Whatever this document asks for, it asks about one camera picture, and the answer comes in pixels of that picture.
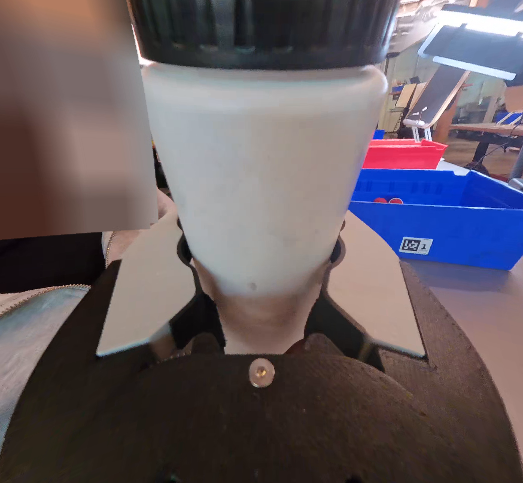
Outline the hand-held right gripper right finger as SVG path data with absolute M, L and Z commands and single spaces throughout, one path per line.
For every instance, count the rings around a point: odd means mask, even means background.
M 379 349 L 423 359 L 426 349 L 396 254 L 350 211 L 328 259 L 312 277 L 317 295 L 304 337 L 323 334 L 345 355 Z

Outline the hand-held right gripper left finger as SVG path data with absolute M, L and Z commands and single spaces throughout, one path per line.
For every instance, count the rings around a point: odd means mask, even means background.
M 123 253 L 97 346 L 98 357 L 145 346 L 155 357 L 191 350 L 200 335 L 211 350 L 226 341 L 213 300 L 203 291 L 178 218 L 162 218 Z

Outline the white bottle black cap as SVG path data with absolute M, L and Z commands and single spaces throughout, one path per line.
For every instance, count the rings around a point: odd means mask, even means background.
M 376 128 L 400 0 L 127 0 L 159 153 L 229 354 L 300 340 Z

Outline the blue bin white tag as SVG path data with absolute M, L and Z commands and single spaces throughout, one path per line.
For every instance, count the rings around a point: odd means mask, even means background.
M 475 171 L 363 169 L 348 208 L 402 259 L 509 271 L 522 258 L 522 192 Z

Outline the red plastic bin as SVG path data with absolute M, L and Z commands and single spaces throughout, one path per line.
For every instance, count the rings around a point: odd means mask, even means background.
M 372 140 L 362 168 L 435 170 L 447 147 L 430 140 Z

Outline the wooden office table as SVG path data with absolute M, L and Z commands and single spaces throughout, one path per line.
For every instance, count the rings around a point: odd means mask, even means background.
M 472 159 L 474 163 L 482 163 L 490 145 L 506 149 L 522 147 L 522 124 L 457 124 L 450 126 L 449 133 L 461 140 L 478 143 Z

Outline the black board wooden edge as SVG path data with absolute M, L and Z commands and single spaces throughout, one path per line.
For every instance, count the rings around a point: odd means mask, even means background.
M 441 65 L 416 92 L 403 125 L 412 132 L 415 142 L 432 141 L 432 128 L 456 98 L 470 71 Z

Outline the LED light panel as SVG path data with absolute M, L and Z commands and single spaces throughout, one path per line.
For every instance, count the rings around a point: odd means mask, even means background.
M 522 4 L 516 11 L 446 4 L 418 55 L 514 81 L 522 75 Z

